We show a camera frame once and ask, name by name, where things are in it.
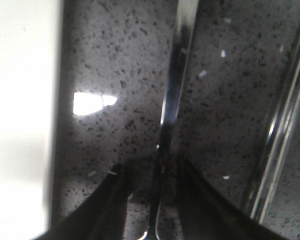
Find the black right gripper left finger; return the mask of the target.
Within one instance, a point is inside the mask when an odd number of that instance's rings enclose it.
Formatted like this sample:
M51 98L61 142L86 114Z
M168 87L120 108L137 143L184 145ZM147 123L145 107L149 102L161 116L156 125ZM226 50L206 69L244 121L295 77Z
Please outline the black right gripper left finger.
M38 238L40 240L121 240L130 194L127 168L123 164L116 164L85 202Z

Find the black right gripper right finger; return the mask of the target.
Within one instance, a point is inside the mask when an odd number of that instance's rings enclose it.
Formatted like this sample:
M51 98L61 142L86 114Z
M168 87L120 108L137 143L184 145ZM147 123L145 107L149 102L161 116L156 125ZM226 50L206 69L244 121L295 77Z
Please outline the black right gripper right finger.
M217 192L187 160L177 163L177 209L186 240L281 240Z

